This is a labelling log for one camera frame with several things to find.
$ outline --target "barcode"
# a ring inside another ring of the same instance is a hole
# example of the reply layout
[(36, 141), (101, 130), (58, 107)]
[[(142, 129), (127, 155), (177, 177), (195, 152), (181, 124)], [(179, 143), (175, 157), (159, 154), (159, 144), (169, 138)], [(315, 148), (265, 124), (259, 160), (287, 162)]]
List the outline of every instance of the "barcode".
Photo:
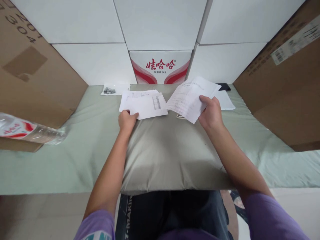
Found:
[(274, 52), (274, 54), (276, 55), (278, 62), (281, 63), (283, 61), (281, 53), (277, 50)]
[(152, 97), (152, 100), (153, 100), (154, 110), (161, 109), (160, 102), (159, 102), (159, 96)]

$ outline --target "floor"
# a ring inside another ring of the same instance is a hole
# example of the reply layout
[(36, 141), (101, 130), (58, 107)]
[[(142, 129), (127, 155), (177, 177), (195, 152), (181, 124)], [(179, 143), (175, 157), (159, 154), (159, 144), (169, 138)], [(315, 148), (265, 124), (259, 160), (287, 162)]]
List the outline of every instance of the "floor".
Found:
[[(272, 189), (282, 207), (311, 240), (320, 239), (320, 189)], [(73, 239), (90, 193), (3, 196), (0, 236), (3, 240)], [(239, 240), (250, 239), (248, 225), (238, 217)]]

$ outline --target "purple sleeve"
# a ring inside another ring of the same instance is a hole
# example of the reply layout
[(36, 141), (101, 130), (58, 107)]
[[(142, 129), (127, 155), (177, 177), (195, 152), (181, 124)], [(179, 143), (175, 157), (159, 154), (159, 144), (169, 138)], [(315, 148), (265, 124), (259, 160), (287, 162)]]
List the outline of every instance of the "purple sleeve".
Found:
[(297, 222), (272, 197), (256, 193), (245, 202), (250, 237), (255, 239), (309, 239)]
[(98, 210), (86, 217), (74, 240), (115, 240), (114, 220), (111, 214), (106, 210)]

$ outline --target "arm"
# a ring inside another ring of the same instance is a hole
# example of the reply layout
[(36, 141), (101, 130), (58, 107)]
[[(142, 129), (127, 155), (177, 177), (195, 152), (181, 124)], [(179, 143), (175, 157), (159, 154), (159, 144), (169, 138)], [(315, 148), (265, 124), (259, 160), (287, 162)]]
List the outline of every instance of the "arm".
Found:
[(224, 126), (219, 100), (203, 95), (200, 100), (206, 103), (207, 107), (200, 115), (199, 122), (208, 134), (242, 201), (245, 202), (247, 197), (255, 192), (273, 197), (260, 172)]
[(128, 141), (138, 115), (136, 113), (130, 116), (126, 110), (120, 113), (120, 132), (94, 184), (83, 219), (100, 209), (107, 210), (114, 217), (122, 185)]

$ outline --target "document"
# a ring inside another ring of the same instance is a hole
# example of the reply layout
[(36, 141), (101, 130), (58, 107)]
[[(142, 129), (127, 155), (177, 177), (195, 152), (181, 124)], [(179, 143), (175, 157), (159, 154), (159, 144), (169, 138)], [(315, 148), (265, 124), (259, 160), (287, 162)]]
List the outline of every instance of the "document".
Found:
[(194, 124), (207, 106), (200, 101), (200, 95), (213, 98), (220, 88), (220, 85), (202, 77), (187, 80), (174, 91), (166, 104), (166, 109), (184, 116)]
[(164, 99), (162, 93), (153, 93), (151, 95), (146, 95), (137, 98), (131, 98), (127, 102), (128, 110), (130, 115), (139, 113), (137, 119), (145, 119), (157, 116), (168, 115), (168, 110), (166, 107), (166, 100)]
[(230, 97), (226, 91), (218, 91), (215, 97), (219, 100), (221, 110), (235, 110), (236, 107), (231, 102)]
[(132, 98), (139, 98), (143, 96), (150, 96), (152, 94), (157, 94), (157, 90), (148, 90), (148, 91), (124, 91), (122, 92), (122, 98), (120, 103), (119, 112), (123, 110), (129, 110), (127, 106), (127, 102), (131, 101)]

